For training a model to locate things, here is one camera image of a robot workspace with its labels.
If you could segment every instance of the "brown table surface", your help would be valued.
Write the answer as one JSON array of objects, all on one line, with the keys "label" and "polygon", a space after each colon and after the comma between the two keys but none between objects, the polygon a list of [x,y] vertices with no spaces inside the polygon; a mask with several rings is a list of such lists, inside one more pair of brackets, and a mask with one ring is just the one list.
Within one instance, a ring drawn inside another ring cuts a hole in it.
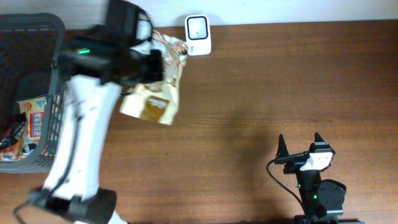
[{"label": "brown table surface", "polygon": [[[160,29],[183,37],[183,28]],[[278,135],[291,153],[318,131],[336,151],[323,179],[346,184],[343,218],[398,222],[398,21],[212,27],[191,57],[173,126],[114,111],[101,187],[130,222],[292,218],[296,200],[266,173]],[[298,193],[294,175],[271,172]],[[45,174],[0,174],[0,223]],[[63,223],[34,208],[28,223]]]}]

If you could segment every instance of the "wooden tabletop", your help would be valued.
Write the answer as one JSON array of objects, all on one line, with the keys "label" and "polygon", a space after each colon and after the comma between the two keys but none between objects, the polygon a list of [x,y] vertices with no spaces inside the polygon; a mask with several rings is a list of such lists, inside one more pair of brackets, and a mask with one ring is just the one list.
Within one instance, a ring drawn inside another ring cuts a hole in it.
[{"label": "wooden tabletop", "polygon": [[[183,28],[160,29],[183,37]],[[191,57],[173,126],[114,111],[101,187],[130,222],[236,223],[292,218],[300,205],[266,173],[278,135],[291,153],[318,131],[336,151],[323,179],[348,188],[343,218],[398,222],[398,21],[211,28]],[[294,175],[271,172],[298,193]],[[0,223],[44,174],[0,174]],[[28,223],[63,223],[28,208]]]}]

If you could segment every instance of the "red label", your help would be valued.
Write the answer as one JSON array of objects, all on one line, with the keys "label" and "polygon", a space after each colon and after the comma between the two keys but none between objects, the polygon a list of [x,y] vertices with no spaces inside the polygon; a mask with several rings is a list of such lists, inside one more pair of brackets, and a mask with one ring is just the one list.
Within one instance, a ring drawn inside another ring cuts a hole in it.
[{"label": "red label", "polygon": [[42,134],[42,125],[44,120],[44,112],[36,112],[30,114],[30,137],[40,137]]}]

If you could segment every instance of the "plastic bin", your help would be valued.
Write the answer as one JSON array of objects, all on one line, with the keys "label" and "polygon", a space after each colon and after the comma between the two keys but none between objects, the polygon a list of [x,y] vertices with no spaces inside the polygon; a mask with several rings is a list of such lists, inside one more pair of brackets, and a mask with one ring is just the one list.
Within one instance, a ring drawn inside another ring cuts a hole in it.
[{"label": "plastic bin", "polygon": [[0,172],[48,172],[51,168],[62,122],[63,85],[57,58],[64,35],[62,20],[53,14],[0,16],[0,132],[12,114],[19,112],[17,99],[48,94],[37,147],[25,159],[0,162]]}]

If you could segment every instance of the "brown label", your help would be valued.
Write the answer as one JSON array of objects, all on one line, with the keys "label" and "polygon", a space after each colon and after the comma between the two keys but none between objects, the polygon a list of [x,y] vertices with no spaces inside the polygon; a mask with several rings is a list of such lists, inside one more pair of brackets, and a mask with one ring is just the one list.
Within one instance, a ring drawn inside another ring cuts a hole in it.
[{"label": "brown label", "polygon": [[169,105],[169,100],[150,96],[145,102],[145,108],[141,113],[141,119],[153,122],[159,122]]}]

